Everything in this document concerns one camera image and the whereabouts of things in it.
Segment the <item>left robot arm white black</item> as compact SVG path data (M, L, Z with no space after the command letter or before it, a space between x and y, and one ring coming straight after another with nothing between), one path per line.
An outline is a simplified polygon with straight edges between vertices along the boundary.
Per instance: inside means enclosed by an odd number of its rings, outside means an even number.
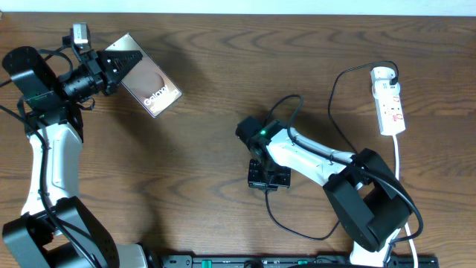
M22 92L14 117L33 150L30 193L3 241L21 267L156 267L141 244L120 245L79 198L82 111L94 95L110 95L142 58L139 51L84 51L78 67L56 75L47 63L62 49L22 46L3 68Z

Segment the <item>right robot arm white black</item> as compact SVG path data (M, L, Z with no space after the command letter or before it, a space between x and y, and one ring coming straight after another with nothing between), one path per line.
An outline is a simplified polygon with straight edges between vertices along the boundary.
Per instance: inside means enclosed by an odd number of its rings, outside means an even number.
M251 153L248 185L269 194L297 171L320 185L353 239L353 265L386 267L398 233L415 214L408 193L376 152L333 150L280 121L263 126L247 117L235 132Z

